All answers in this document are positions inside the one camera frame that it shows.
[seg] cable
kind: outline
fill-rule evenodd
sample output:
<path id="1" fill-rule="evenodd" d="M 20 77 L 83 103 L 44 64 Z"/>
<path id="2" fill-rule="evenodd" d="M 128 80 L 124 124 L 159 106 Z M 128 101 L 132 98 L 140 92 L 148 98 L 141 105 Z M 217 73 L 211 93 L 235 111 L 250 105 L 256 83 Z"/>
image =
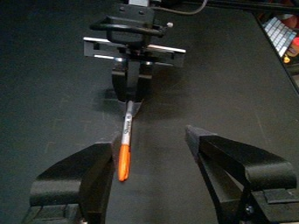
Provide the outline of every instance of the cable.
<path id="1" fill-rule="evenodd" d="M 203 0 L 203 3 L 200 5 L 200 8 L 197 10 L 192 10 L 192 11 L 179 11 L 179 10 L 169 10 L 165 8 L 160 8 L 160 7 L 151 7 L 155 11 L 165 11 L 165 12 L 171 12 L 173 14 L 179 14 L 181 16 L 192 16 L 195 14 L 197 14 L 199 12 L 201 12 L 201 10 L 204 9 L 205 5 L 207 5 L 208 0 Z"/>
<path id="2" fill-rule="evenodd" d="M 195 2 L 185 2 L 183 4 L 197 4 Z M 299 15 L 299 7 L 284 6 L 280 3 L 260 3 L 248 2 L 242 0 L 209 0 L 209 7 L 217 7 L 224 9 L 235 9 L 244 11 L 263 11 L 263 12 L 279 12 L 284 14 Z"/>

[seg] screw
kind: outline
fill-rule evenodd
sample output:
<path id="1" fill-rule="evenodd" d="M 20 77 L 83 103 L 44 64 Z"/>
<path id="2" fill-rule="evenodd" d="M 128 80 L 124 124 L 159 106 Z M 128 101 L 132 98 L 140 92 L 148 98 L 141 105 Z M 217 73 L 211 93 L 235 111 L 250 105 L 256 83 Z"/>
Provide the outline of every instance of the screw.
<path id="1" fill-rule="evenodd" d="M 255 212 L 255 209 L 252 206 L 247 205 L 246 207 L 246 212 L 247 212 L 247 215 L 251 215 L 254 212 Z"/>
<path id="2" fill-rule="evenodd" d="M 173 23 L 171 23 L 171 22 L 167 23 L 167 27 L 168 27 L 168 28 L 173 28 Z"/>
<path id="3" fill-rule="evenodd" d="M 115 58 L 115 61 L 117 61 L 117 62 L 124 62 L 124 61 L 127 61 L 127 59 L 123 59 L 123 58 Z"/>
<path id="4" fill-rule="evenodd" d="M 153 64 L 153 62 L 152 62 L 152 61 L 145 61 L 144 64 L 145 64 L 147 66 L 151 66 L 151 65 Z"/>

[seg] black plastic part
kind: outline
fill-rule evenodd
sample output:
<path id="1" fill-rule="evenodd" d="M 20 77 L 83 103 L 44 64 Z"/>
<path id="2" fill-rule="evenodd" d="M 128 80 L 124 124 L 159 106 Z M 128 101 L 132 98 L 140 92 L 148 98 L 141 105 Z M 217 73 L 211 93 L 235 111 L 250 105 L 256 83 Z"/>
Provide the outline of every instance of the black plastic part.
<path id="1" fill-rule="evenodd" d="M 113 46 L 115 51 L 108 51 L 103 46 Z M 173 67 L 183 67 L 184 52 L 157 52 L 153 48 L 143 49 L 143 54 L 132 54 L 128 49 L 123 52 L 117 49 L 127 47 L 115 43 L 97 43 L 96 41 L 84 40 L 84 56 L 93 57 L 95 55 L 104 55 L 112 58 L 120 58 L 135 61 L 151 61 L 160 65 Z"/>
<path id="2" fill-rule="evenodd" d="M 192 126 L 185 129 L 185 141 L 200 167 L 220 224 L 299 221 L 296 176 L 283 158 Z"/>
<path id="3" fill-rule="evenodd" d="M 127 61 L 115 61 L 112 84 L 117 100 L 127 102 Z"/>
<path id="4" fill-rule="evenodd" d="M 136 34 L 144 34 L 155 37 L 161 37 L 164 35 L 164 29 L 155 30 L 155 29 L 145 29 L 133 27 L 124 24 L 103 24 L 103 23 L 95 23 L 89 26 L 89 29 L 93 31 L 108 31 L 108 32 L 131 32 Z M 117 41 L 113 39 L 113 35 L 111 35 L 111 38 L 107 38 L 111 42 L 125 44 L 125 45 L 133 45 L 135 43 L 132 41 Z"/>
<path id="5" fill-rule="evenodd" d="M 132 48 L 149 45 L 151 36 L 161 37 L 164 31 L 153 29 L 155 11 L 148 7 L 117 4 L 103 22 L 91 25 L 96 31 L 107 31 L 107 39 Z"/>
<path id="6" fill-rule="evenodd" d="M 32 183 L 31 209 L 23 223 L 57 219 L 67 221 L 57 223 L 76 223 L 72 221 L 79 219 L 89 224 L 105 223 L 115 172 L 112 148 L 119 145 L 119 136 L 111 143 L 95 143 L 63 159 L 37 177 Z M 65 216 L 69 211 L 65 209 L 71 205 L 76 206 L 72 207 L 71 215 Z"/>
<path id="7" fill-rule="evenodd" d="M 140 63 L 137 85 L 135 91 L 135 101 L 141 102 L 151 93 L 151 82 L 153 74 L 153 64 Z"/>

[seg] colorful object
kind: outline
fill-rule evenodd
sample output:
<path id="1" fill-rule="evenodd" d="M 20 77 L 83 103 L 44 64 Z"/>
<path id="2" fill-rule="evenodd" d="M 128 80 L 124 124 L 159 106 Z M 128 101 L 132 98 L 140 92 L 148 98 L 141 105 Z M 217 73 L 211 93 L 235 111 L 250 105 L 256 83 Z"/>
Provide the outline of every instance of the colorful object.
<path id="1" fill-rule="evenodd" d="M 133 111 L 133 102 L 129 101 L 127 103 L 127 111 L 125 111 L 125 123 L 123 130 L 123 139 L 121 146 L 119 152 L 119 161 L 117 161 L 117 179 L 119 181 L 125 181 L 128 178 L 129 171 L 129 161 L 131 161 L 131 130 L 132 130 L 132 111 Z"/>
<path id="2" fill-rule="evenodd" d="M 290 58 L 287 57 L 287 54 L 284 55 L 284 63 L 287 64 L 287 63 L 290 63 L 291 62 L 291 60 L 290 60 Z"/>
<path id="3" fill-rule="evenodd" d="M 274 47 L 280 57 L 292 43 L 296 33 L 290 29 L 276 17 L 264 24 L 266 34 L 270 37 Z"/>
<path id="4" fill-rule="evenodd" d="M 286 54 L 290 57 L 295 57 L 298 55 L 298 53 L 299 53 L 299 38 L 295 38 L 294 41 L 292 41 L 291 46 L 287 49 Z"/>

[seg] orange marker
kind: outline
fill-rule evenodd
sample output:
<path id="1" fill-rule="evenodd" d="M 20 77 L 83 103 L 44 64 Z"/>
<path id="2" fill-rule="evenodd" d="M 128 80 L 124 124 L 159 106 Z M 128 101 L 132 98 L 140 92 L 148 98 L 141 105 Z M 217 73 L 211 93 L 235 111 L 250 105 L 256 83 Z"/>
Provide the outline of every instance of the orange marker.
<path id="1" fill-rule="evenodd" d="M 129 142 L 131 142 L 132 119 L 133 119 L 132 110 L 133 110 L 133 102 L 129 101 L 127 103 L 125 123 L 124 123 L 121 147 L 117 161 L 117 179 L 121 182 L 127 180 L 129 170 L 129 159 L 131 159 Z"/>

